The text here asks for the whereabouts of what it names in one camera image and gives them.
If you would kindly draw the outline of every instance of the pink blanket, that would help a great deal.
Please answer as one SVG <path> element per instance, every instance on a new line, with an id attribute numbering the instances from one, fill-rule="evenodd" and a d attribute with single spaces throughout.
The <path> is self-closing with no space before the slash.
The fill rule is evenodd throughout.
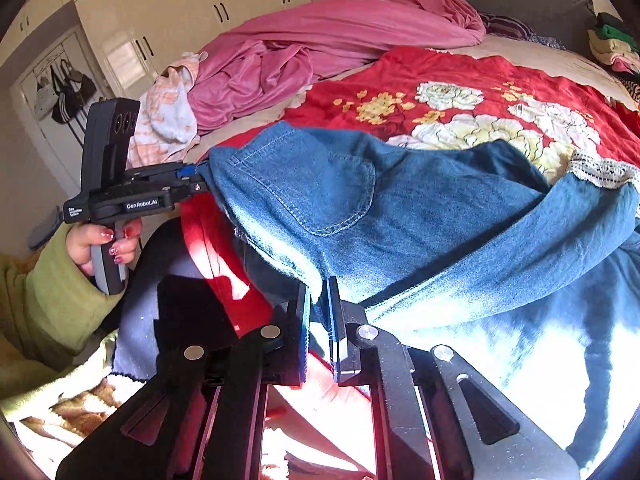
<path id="1" fill-rule="evenodd" d="M 218 36 L 188 100 L 204 134 L 396 45 L 472 46 L 485 33 L 465 0 L 321 0 Z"/>

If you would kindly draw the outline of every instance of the pocket stitching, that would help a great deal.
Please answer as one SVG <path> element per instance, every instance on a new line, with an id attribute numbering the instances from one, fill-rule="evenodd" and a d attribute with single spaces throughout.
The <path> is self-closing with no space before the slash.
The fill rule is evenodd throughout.
<path id="1" fill-rule="evenodd" d="M 260 148 L 258 148 L 257 150 L 255 150 L 254 152 L 251 152 L 247 155 L 245 155 L 243 158 L 238 158 L 237 156 L 232 156 L 229 159 L 229 162 L 231 163 L 232 166 L 237 166 L 238 164 L 244 164 L 244 162 L 251 158 L 252 156 L 254 156 L 256 153 L 261 152 L 262 150 L 265 150 L 266 148 L 268 148 L 269 146 L 271 146 L 274 142 L 277 142 L 280 139 L 283 139 L 284 137 L 290 136 L 293 133 L 293 128 L 290 128 L 289 130 L 287 130 L 286 132 L 284 132 L 282 135 L 277 136 L 275 139 L 271 139 L 269 142 L 267 142 L 264 146 L 261 146 Z"/>
<path id="2" fill-rule="evenodd" d="M 281 139 L 285 135 L 282 135 L 282 136 L 278 137 L 277 139 L 273 139 L 268 144 L 271 144 L 274 140 Z M 265 144 L 261 149 L 266 148 L 268 146 L 268 144 Z M 256 150 L 256 152 L 251 153 L 249 156 L 254 155 L 258 151 L 260 151 L 260 150 Z M 317 236 L 321 236 L 321 237 L 329 237 L 329 236 L 331 236 L 333 234 L 339 233 L 340 231 L 351 227 L 360 218 L 362 218 L 367 213 L 367 211 L 369 211 L 369 209 L 371 207 L 371 203 L 373 202 L 373 190 L 374 190 L 374 187 L 375 187 L 375 179 L 376 179 L 375 170 L 372 167 L 372 164 L 368 160 L 364 160 L 364 159 L 361 159 L 361 158 L 358 159 L 358 158 L 356 158 L 354 156 L 349 156 L 349 155 L 338 155 L 337 153 L 330 153 L 330 156 L 333 156 L 335 158 L 342 158 L 343 160 L 358 160 L 359 162 L 363 162 L 364 163 L 364 166 L 365 166 L 366 171 L 367 171 L 367 177 L 368 177 L 368 179 L 367 179 L 367 189 L 366 189 L 366 196 L 368 198 L 364 201 L 362 206 L 357 208 L 357 210 L 351 216 L 349 216 L 347 219 L 345 219 L 345 220 L 343 220 L 341 222 L 338 222 L 336 224 L 333 224 L 333 225 L 330 225 L 330 226 L 327 226 L 327 227 L 323 227 L 322 229 L 312 229 L 311 227 L 305 225 L 305 223 L 302 220 L 302 213 L 300 212 L 300 209 L 298 209 L 289 200 L 286 200 L 284 198 L 286 196 L 286 193 L 284 193 L 282 190 L 280 190 L 275 184 L 266 184 L 260 178 L 258 178 L 257 175 L 253 171 L 251 171 L 251 168 L 244 163 L 244 161 L 247 159 L 247 157 L 243 158 L 242 160 L 239 160 L 236 157 L 233 157 L 236 160 L 236 163 L 235 164 L 232 163 L 232 165 L 233 166 L 237 166 L 241 171 L 246 173 L 248 176 L 250 176 L 252 179 L 254 179 L 256 182 L 258 182 L 262 186 L 264 186 L 275 197 L 275 199 L 278 202 L 280 202 L 287 209 L 287 211 L 289 211 L 289 213 L 293 216 L 293 218 L 296 219 L 296 221 L 302 226 L 303 229 L 305 229 L 306 231 L 309 231 L 313 235 L 317 235 Z"/>

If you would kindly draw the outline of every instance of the device handle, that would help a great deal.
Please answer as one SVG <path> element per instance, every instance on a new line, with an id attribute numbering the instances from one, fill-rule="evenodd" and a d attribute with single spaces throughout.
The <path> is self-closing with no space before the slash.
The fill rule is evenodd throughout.
<path id="1" fill-rule="evenodd" d="M 114 239 L 104 245 L 91 246 L 91 261 L 94 264 L 95 284 L 105 294 L 114 296 L 124 290 L 127 281 L 127 266 L 117 265 L 113 256 L 109 254 L 109 249 L 116 240 L 124 237 L 122 222 L 107 225 L 115 233 Z"/>

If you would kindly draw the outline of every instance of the hanging bag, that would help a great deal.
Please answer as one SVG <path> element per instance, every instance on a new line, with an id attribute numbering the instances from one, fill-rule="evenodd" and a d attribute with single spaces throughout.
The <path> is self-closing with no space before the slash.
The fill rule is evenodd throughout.
<path id="1" fill-rule="evenodd" d="M 60 70 L 62 70 L 62 73 L 65 75 L 67 82 L 75 81 L 76 83 L 80 83 L 80 98 L 82 99 L 82 102 L 86 104 L 86 102 L 94 96 L 95 91 L 97 90 L 93 80 L 87 74 L 75 69 L 71 63 L 64 58 L 60 61 Z"/>
<path id="2" fill-rule="evenodd" d="M 60 81 L 56 71 L 53 70 L 53 65 L 51 65 L 51 79 L 53 80 L 53 89 L 58 96 L 58 102 L 53 107 L 51 118 L 58 124 L 66 124 L 80 111 L 82 99 L 68 82 Z"/>
<path id="3" fill-rule="evenodd" d="M 58 96 L 53 85 L 46 77 L 41 77 L 38 81 L 38 91 L 36 92 L 36 104 L 33 107 L 33 114 L 36 119 L 45 119 L 58 102 Z"/>

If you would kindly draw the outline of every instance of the person's leg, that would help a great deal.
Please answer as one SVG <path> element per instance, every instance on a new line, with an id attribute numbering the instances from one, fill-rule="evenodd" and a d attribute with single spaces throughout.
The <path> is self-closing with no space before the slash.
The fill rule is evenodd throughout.
<path id="1" fill-rule="evenodd" d="M 136 380 L 151 378 L 165 351 L 191 344 L 224 348 L 236 341 L 222 304 L 189 255 L 179 218 L 149 239 L 118 313 L 113 372 Z"/>

